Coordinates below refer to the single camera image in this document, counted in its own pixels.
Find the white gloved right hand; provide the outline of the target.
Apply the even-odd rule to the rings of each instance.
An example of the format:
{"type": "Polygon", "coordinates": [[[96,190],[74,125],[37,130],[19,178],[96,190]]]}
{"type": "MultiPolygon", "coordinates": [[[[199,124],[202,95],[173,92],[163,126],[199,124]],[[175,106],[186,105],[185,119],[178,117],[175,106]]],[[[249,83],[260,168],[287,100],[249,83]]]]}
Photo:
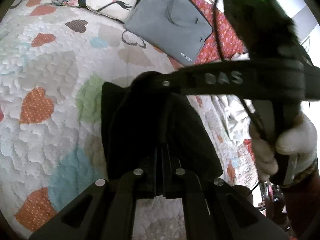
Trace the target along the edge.
{"type": "Polygon", "coordinates": [[[283,132],[274,146],[261,138],[253,123],[249,125],[249,134],[252,138],[252,151],[260,181],[269,181],[270,176],[282,170],[274,156],[276,153],[297,157],[297,164],[293,169],[295,179],[316,163],[317,131],[304,113],[296,117],[295,125],[283,132]]]}

